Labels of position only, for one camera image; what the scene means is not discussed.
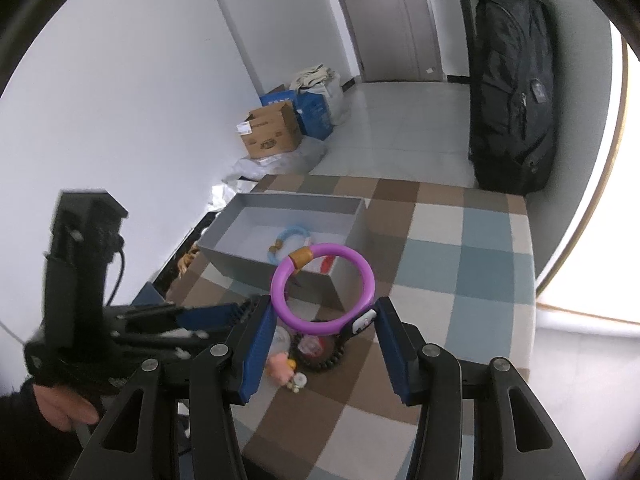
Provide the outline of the left hand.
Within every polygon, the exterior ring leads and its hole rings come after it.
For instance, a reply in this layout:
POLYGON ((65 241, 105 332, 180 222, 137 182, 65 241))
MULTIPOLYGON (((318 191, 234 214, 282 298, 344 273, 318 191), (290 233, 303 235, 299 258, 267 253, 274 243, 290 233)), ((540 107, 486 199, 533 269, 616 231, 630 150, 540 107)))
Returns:
POLYGON ((98 410, 70 387, 46 387, 27 379, 20 390, 1 397, 1 426, 39 428, 71 432, 78 425, 95 425, 98 410))

